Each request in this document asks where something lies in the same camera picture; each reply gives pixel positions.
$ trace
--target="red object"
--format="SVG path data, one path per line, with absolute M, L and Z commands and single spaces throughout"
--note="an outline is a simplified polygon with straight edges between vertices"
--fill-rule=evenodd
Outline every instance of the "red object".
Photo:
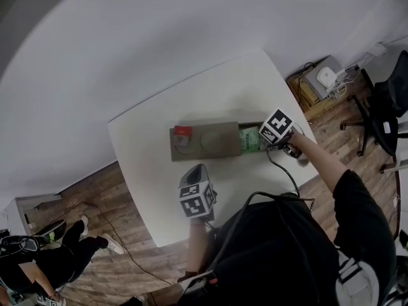
M 191 136 L 191 127 L 185 127 L 185 126 L 174 126 L 174 136 L 185 136 L 185 137 L 190 137 Z

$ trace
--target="electrical outlet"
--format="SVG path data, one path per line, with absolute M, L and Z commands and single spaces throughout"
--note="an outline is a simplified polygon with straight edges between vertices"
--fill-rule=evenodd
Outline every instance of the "electrical outlet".
M 387 52 L 387 48 L 382 45 L 381 42 L 376 42 L 367 50 L 367 52 L 375 57 L 380 57 Z

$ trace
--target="wooden floor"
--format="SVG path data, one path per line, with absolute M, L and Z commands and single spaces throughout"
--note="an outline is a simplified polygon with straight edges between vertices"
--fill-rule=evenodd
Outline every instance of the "wooden floor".
M 368 94 L 368 88 L 361 78 L 356 85 L 349 85 L 348 89 L 349 92 L 357 92 L 359 97 Z M 349 118 L 359 120 L 360 116 L 354 103 L 345 101 L 313 119 L 310 126 L 320 146 L 335 154 L 362 177 L 368 190 L 390 220 L 391 230 L 395 233 L 397 227 L 397 213 L 393 206 L 393 198 L 397 192 L 395 174 L 379 174 L 380 166 L 390 162 L 391 158 L 373 142 L 369 143 L 364 157 L 357 157 L 361 129 L 350 127 L 345 131 L 339 130 L 340 123 Z M 300 193 L 302 198 L 317 199 L 313 217 L 333 240 L 337 230 L 334 202 L 323 181 L 319 177 L 312 179 L 303 185 Z M 162 248 L 155 246 L 133 203 L 117 163 L 65 190 L 62 192 L 62 201 L 41 206 L 39 210 L 28 214 L 28 218 L 35 222 L 37 228 L 42 228 L 81 201 L 94 203 L 104 212 L 133 259 L 145 270 L 170 283 L 183 276 L 187 242 Z M 96 208 L 81 204 L 64 218 L 68 224 L 72 224 L 79 220 L 82 214 L 89 218 L 90 235 L 108 232 L 116 237 L 112 227 Z M 167 283 L 138 268 L 126 252 L 119 256 L 103 250 L 97 252 L 92 264 L 78 280 L 64 288 L 62 295 L 68 299 L 70 306 L 120 305 L 132 296 L 166 286 Z

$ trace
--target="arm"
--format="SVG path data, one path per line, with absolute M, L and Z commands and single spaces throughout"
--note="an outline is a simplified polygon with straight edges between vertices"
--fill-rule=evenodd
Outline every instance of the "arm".
M 196 273 L 200 270 L 207 246 L 208 237 L 204 222 L 198 218 L 191 219 L 186 272 Z
M 329 190 L 334 192 L 337 182 L 347 171 L 347 167 L 305 135 L 295 132 L 289 142 L 306 155 Z
M 361 178 L 314 142 L 299 133 L 289 141 L 314 165 L 333 193 L 339 223 L 335 245 L 349 258 L 368 263 L 380 285 L 384 300 L 393 284 L 395 244 L 388 222 Z
M 0 287 L 0 303 L 1 306 L 9 306 L 11 305 L 10 298 L 8 298 L 8 293 L 5 288 Z
M 53 287 L 51 286 L 50 281 L 48 281 L 45 274 L 41 271 L 37 264 L 34 263 L 23 263 L 19 264 L 24 274 L 31 281 L 31 283 L 37 282 L 47 293 L 47 295 L 59 302 L 60 296 L 57 295 Z

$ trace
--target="office chair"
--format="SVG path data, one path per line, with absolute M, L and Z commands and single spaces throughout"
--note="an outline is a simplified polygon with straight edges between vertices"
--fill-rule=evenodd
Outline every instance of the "office chair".
M 395 156 L 399 138 L 408 138 L 408 134 L 398 133 L 397 117 L 403 116 L 408 110 L 408 52 L 401 51 L 391 75 L 383 82 L 373 84 L 372 77 L 363 69 L 361 71 L 370 87 L 372 95 L 365 104 L 368 113 L 355 95 L 349 96 L 348 101 L 354 100 L 363 117 L 360 122 L 344 122 L 341 130 L 348 126 L 364 127 L 364 139 L 358 156 L 363 156 L 370 136 L 374 136 L 375 143 L 379 144 L 389 155 Z

